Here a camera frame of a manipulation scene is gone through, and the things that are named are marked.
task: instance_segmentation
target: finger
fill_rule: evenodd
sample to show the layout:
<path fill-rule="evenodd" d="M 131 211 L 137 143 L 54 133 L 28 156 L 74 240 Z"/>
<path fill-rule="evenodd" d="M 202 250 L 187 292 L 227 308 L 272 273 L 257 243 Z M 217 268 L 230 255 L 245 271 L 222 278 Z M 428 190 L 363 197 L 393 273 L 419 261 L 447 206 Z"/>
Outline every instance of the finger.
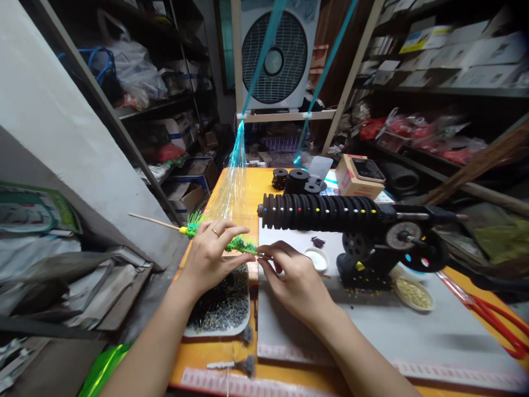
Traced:
<path fill-rule="evenodd" d="M 277 262 L 283 268 L 285 273 L 288 272 L 291 258 L 280 247 L 273 244 L 261 245 L 260 247 L 257 247 L 257 252 L 273 257 L 274 262 Z"/>
<path fill-rule="evenodd" d="M 216 244 L 218 244 L 218 246 L 224 250 L 224 248 L 226 248 L 226 246 L 233 240 L 234 237 L 238 236 L 239 234 L 246 234 L 249 232 L 250 229 L 244 226 L 229 227 L 224 230 L 224 233 L 219 237 Z"/>
<path fill-rule="evenodd" d="M 266 279 L 270 283 L 270 286 L 272 287 L 272 290 L 274 293 L 278 291 L 278 289 L 281 287 L 281 280 L 277 276 L 276 272 L 272 269 L 272 266 L 264 259 L 257 258 L 257 262 L 261 265 L 263 268 L 264 275 L 266 276 Z"/>
<path fill-rule="evenodd" d="M 290 257 L 294 257 L 294 256 L 300 254 L 300 252 L 296 251 L 296 249 L 293 248 L 290 244 L 287 244 L 287 243 L 285 243 L 282 240 L 279 240 L 279 241 L 273 243 L 272 246 L 276 246 L 278 248 L 281 248 Z"/>
<path fill-rule="evenodd" d="M 206 231 L 206 229 L 208 228 L 208 226 L 211 225 L 212 223 L 213 223 L 213 221 L 202 222 L 200 225 L 198 225 L 198 229 L 197 229 L 197 234 L 196 235 L 201 235 L 202 233 L 204 233 Z"/>
<path fill-rule="evenodd" d="M 238 268 L 240 265 L 244 265 L 247 262 L 255 261 L 255 257 L 251 254 L 230 256 L 228 258 L 229 259 L 227 259 L 227 261 L 225 262 L 225 266 L 226 266 L 226 269 L 228 270 L 228 273 L 232 272 L 233 270 Z"/>
<path fill-rule="evenodd" d="M 224 231 L 228 227 L 237 226 L 234 222 L 229 221 L 227 219 L 221 219 L 219 221 L 216 221 L 214 224 L 208 227 L 208 233 L 214 234 L 216 238 L 220 238 L 220 236 L 224 233 Z"/>
<path fill-rule="evenodd" d="M 283 268 L 281 267 L 281 265 L 275 261 L 274 261 L 274 267 L 276 268 L 277 274 L 281 274 L 283 272 Z"/>

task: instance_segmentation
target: bowl of seeds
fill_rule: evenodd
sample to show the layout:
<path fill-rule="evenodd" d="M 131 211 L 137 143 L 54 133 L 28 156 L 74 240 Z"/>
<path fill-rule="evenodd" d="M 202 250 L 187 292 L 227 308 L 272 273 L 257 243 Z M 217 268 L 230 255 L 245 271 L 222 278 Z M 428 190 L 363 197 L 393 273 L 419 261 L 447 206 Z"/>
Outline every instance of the bowl of seeds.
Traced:
<path fill-rule="evenodd" d="M 393 289 L 406 305 L 420 312 L 430 312 L 435 308 L 434 298 L 419 282 L 398 278 L 393 282 Z"/>

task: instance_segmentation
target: green plastic bag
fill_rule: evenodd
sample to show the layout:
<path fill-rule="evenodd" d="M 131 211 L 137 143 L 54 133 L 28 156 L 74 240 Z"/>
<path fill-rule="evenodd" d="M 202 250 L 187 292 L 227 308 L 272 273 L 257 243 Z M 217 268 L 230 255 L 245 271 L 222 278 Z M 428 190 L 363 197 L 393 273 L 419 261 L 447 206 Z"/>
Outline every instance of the green plastic bag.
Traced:
<path fill-rule="evenodd" d="M 130 347 L 131 345 L 118 345 L 98 355 L 77 397 L 99 395 Z"/>

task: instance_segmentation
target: pile of black bristles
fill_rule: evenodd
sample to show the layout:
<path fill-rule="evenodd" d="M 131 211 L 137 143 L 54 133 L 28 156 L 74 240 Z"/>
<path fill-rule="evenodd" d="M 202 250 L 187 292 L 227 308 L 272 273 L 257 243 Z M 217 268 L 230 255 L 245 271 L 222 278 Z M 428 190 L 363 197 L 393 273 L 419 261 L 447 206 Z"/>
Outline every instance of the pile of black bristles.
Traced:
<path fill-rule="evenodd" d="M 195 304 L 187 322 L 195 332 L 226 331 L 248 315 L 248 268 L 239 266 Z"/>

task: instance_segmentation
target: small white bowl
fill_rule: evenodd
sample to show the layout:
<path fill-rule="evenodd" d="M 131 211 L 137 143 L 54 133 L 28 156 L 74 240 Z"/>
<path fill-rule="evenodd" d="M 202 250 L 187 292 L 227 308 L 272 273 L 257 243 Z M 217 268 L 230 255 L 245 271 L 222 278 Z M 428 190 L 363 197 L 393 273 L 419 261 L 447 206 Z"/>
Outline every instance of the small white bowl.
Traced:
<path fill-rule="evenodd" d="M 318 273 L 324 274 L 327 271 L 329 258 L 321 249 L 308 247 L 303 254 L 312 260 L 312 264 Z"/>
<path fill-rule="evenodd" d="M 416 304 L 414 304 L 412 301 L 410 301 L 402 292 L 401 290 L 398 288 L 398 285 L 397 285 L 397 280 L 406 280 L 407 282 L 409 282 L 410 284 L 413 284 L 415 285 L 417 288 L 419 288 L 422 292 L 424 292 L 425 295 L 428 296 L 428 298 L 430 299 L 430 307 L 425 309 L 421 306 L 417 306 Z M 435 309 L 435 301 L 434 301 L 434 297 L 431 296 L 431 294 L 428 292 L 428 290 L 419 282 L 417 281 L 413 281 L 413 280 L 409 280 L 407 278 L 398 278 L 398 279 L 395 279 L 393 281 L 393 289 L 395 290 L 395 294 L 397 294 L 397 296 L 401 299 L 402 302 L 404 302 L 406 305 L 410 306 L 412 309 L 415 309 L 419 312 L 430 312 L 432 311 L 433 309 Z"/>

